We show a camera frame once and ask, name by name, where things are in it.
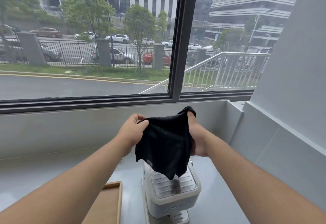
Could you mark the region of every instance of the wooden tray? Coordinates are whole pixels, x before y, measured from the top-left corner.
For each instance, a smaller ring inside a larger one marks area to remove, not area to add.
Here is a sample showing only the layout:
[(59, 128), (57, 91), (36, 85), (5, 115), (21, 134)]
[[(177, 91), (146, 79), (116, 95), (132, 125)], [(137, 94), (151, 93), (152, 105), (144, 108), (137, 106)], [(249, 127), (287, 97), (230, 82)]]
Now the wooden tray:
[(107, 183), (82, 224), (120, 224), (122, 181)]

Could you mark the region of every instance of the brown suv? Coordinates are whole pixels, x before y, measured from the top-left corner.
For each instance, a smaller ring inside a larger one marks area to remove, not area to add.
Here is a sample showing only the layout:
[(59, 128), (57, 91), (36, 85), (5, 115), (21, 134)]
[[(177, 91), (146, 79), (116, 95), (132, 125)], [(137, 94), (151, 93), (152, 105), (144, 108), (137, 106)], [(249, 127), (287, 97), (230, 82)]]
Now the brown suv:
[(36, 33), (37, 36), (50, 36), (53, 38), (62, 37), (62, 33), (55, 28), (40, 28), (38, 30), (31, 30), (30, 33)]

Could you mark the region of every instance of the glass pane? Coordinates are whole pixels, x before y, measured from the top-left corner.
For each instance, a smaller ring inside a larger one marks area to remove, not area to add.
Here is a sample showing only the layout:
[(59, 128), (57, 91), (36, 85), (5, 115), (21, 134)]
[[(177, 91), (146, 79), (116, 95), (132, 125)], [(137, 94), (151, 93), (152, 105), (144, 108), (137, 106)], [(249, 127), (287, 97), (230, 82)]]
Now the glass pane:
[(167, 92), (177, 0), (4, 4), (0, 100)]
[(255, 89), (295, 2), (196, 0), (182, 92)]

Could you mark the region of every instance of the person's right arm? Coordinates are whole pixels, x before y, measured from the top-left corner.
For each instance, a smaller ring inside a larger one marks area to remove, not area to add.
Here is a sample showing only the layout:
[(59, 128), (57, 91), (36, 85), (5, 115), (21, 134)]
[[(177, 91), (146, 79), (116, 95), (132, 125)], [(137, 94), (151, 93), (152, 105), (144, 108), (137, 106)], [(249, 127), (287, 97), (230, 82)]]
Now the person's right arm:
[(326, 214), (285, 183), (245, 159), (188, 112), (195, 154), (208, 156), (251, 224), (326, 223)]

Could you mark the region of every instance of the forearm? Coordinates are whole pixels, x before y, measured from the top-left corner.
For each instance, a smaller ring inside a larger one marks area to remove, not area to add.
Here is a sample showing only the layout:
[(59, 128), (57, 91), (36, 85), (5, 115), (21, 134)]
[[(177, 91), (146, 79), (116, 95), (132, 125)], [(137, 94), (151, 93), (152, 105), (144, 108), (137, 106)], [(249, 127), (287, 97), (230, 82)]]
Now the forearm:
[(117, 138), (2, 213), (0, 223), (79, 224), (125, 151)]
[(326, 215), (211, 133), (206, 150), (244, 214), (254, 223), (326, 223)]

